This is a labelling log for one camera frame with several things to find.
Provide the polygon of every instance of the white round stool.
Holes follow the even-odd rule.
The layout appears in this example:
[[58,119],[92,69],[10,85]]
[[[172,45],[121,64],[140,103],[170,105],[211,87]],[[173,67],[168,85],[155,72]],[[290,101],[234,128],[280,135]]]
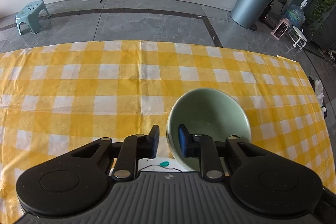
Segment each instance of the white round stool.
[[296,46],[299,46],[300,51],[302,51],[303,47],[307,43],[307,38],[305,38],[303,33],[295,26],[292,26],[288,34],[290,38],[294,41],[293,47],[295,48]]

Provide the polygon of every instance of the circular pad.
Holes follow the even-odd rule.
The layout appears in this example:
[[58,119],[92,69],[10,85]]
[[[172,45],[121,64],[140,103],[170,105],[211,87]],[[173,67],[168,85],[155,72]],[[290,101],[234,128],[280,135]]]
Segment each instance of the circular pad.
[[69,171],[57,170],[46,173],[41,178],[40,183],[47,191],[65,192],[76,187],[79,183],[79,177],[75,173]]
[[16,183],[24,211],[44,217],[69,216],[92,208],[108,187],[108,177],[96,163],[79,157],[32,167]]
[[252,157],[232,175],[234,197],[249,209],[271,217],[311,213],[321,195],[322,182],[309,168],[280,156]]

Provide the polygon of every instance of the dark floor border strip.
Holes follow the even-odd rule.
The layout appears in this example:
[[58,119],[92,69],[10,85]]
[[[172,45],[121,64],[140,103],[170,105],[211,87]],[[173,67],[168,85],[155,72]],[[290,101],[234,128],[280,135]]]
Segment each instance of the dark floor border strip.
[[205,24],[205,27],[207,28],[208,33],[210,34],[212,42],[215,44],[215,46],[219,47],[219,48],[223,48],[223,45],[222,45],[221,41],[219,40],[215,29],[211,25],[210,20],[207,17],[204,17],[203,18],[203,23]]
[[[154,9],[138,9],[138,8],[103,8],[103,9],[88,9],[88,10],[75,10],[62,13],[51,14],[50,18],[66,17],[66,16],[76,16],[76,15],[88,15],[88,14],[105,14],[105,13],[143,13],[143,14],[155,14],[155,15],[169,15],[169,16],[179,16],[187,18],[195,18],[203,20],[205,27],[207,28],[210,37],[216,47],[223,48],[214,28],[212,27],[209,19],[206,16],[189,14],[177,11],[168,10],[154,10]],[[46,16],[39,17],[39,20],[47,19]],[[11,24],[0,28],[0,31],[7,30],[9,28],[15,27],[16,24]]]
[[321,58],[321,59],[324,60],[323,56],[318,55],[317,53],[312,52],[311,50],[308,50],[307,48],[303,48],[303,50],[304,50],[305,52],[309,52],[309,53],[311,53],[311,54],[314,54],[315,56],[317,56],[317,57],[319,57],[319,58]]

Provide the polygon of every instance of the light blue plastic stool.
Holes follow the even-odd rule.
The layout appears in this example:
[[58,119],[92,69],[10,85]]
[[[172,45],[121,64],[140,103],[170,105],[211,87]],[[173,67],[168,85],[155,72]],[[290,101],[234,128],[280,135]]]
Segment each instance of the light blue plastic stool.
[[30,2],[21,11],[19,11],[19,13],[15,17],[16,25],[19,30],[19,35],[21,35],[21,23],[26,23],[29,26],[32,34],[38,33],[41,30],[41,25],[39,23],[39,13],[42,10],[46,11],[48,17],[50,17],[43,0]]

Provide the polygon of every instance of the bowl rim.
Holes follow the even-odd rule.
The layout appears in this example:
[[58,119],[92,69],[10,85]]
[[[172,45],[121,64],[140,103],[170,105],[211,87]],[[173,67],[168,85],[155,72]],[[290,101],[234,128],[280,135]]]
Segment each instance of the bowl rim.
[[169,115],[168,115],[168,119],[167,119],[167,124],[166,124],[166,138],[167,138],[167,143],[168,143],[168,147],[170,152],[172,153],[174,159],[177,160],[177,162],[179,164],[181,164],[185,169],[187,169],[188,171],[195,171],[194,169],[192,169],[191,167],[189,167],[187,164],[184,163],[183,158],[180,157],[179,153],[177,152],[175,146],[174,146],[174,141],[173,141],[173,136],[171,133],[171,127],[170,127],[170,120],[172,117],[172,113],[174,111],[174,109],[176,108],[177,104],[187,95],[189,95],[190,93],[195,92],[196,90],[211,90],[211,91],[216,91],[219,93],[222,93],[224,96],[230,98],[231,100],[234,101],[234,103],[237,104],[237,106],[242,110],[242,113],[244,115],[244,117],[247,120],[247,125],[248,125],[248,130],[249,130],[249,141],[251,142],[251,125],[250,125],[250,121],[245,113],[245,111],[243,110],[243,108],[240,106],[240,104],[234,99],[232,98],[229,94],[225,93],[224,91],[218,90],[218,89],[213,89],[213,88],[196,88],[196,89],[192,89],[187,91],[186,93],[184,93],[180,98],[177,99],[177,101],[174,103],[173,107],[171,108]]

